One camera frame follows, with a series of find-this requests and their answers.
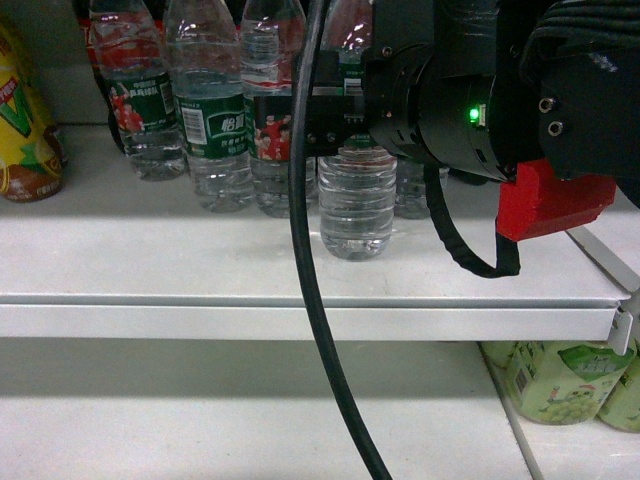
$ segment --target white shelf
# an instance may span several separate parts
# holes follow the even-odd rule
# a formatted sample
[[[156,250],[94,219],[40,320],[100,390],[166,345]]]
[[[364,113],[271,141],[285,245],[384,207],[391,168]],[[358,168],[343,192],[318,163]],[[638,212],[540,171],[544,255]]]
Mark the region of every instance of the white shelf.
[[[531,478],[475,344],[339,350],[394,478]],[[0,339],[0,371],[1,480],[370,478],[311,342]]]
[[[640,290],[640,209],[620,191],[595,222],[571,234],[625,289]]]
[[[311,338],[287,220],[211,214],[187,177],[138,180],[105,127],[65,133],[64,190],[0,203],[0,336]],[[491,261],[497,185],[449,183],[461,233]],[[626,298],[563,233],[522,242],[520,276],[486,280],[453,263],[429,221],[397,219],[363,263],[326,251],[317,207],[309,223],[341,340],[602,340]]]

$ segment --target screw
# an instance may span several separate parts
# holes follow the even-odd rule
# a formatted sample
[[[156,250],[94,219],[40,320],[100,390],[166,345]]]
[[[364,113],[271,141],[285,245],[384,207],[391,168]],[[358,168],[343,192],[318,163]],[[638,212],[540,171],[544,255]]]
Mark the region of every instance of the screw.
[[[509,55],[511,55],[511,58],[518,58],[520,56],[520,48],[517,45],[511,45]]]
[[[558,102],[556,101],[555,98],[552,98],[552,97],[543,98],[542,100],[540,100],[540,103],[538,103],[538,109],[542,113],[549,113],[551,110],[555,108],[557,103]]]
[[[557,137],[563,132],[563,130],[564,124],[562,122],[551,122],[549,124],[549,128],[547,128],[547,132],[549,132],[549,135],[552,137]]]

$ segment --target canned beverage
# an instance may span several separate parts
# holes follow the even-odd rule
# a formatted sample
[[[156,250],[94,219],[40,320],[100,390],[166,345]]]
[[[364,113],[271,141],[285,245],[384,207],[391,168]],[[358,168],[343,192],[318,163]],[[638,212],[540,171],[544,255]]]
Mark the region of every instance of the canned beverage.
[[[482,351],[494,365],[507,368],[517,342],[481,342]]]
[[[640,356],[636,355],[622,374],[598,417],[618,430],[640,433]]]
[[[24,53],[10,34],[0,26],[0,195],[32,202],[60,190],[62,148],[39,92],[25,78],[30,63],[20,59]]]
[[[636,355],[604,342],[518,342],[506,373],[507,393],[530,420],[570,425],[595,417]]]

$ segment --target red bracket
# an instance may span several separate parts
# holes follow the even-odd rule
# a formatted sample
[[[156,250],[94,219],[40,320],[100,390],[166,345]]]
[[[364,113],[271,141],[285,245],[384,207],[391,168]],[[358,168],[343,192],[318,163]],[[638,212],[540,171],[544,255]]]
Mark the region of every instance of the red bracket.
[[[520,163],[515,183],[500,186],[496,229],[518,242],[578,227],[598,218],[615,193],[611,177],[558,180],[546,159]]]

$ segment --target plastic water bottle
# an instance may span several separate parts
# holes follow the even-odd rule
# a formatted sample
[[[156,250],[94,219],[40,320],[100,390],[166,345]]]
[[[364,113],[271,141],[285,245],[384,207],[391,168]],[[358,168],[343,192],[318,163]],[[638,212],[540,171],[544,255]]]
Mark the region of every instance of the plastic water bottle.
[[[447,188],[448,177],[449,169],[441,168],[440,186],[443,191]],[[412,220],[429,218],[431,213],[425,193],[423,163],[412,158],[398,158],[395,214]]]
[[[299,0],[248,0],[241,24],[242,82],[256,201],[260,210],[276,218],[289,216],[291,77],[304,26]],[[278,98],[270,98],[266,108],[261,97]],[[307,207],[314,190],[315,159],[309,158]]]
[[[337,50],[343,94],[363,94],[362,53],[371,45],[368,0],[337,0],[331,6],[323,49]],[[389,244],[393,229],[396,159],[369,135],[349,139],[339,154],[318,163],[320,233],[333,255],[366,260]]]
[[[91,0],[91,38],[125,153],[143,180],[185,171],[160,33],[142,0]]]
[[[169,73],[200,205],[233,212],[253,200],[247,158],[240,41],[220,0],[171,0]]]
[[[396,163],[377,146],[345,146],[336,156],[319,158],[320,233],[336,257],[366,260],[389,244]]]

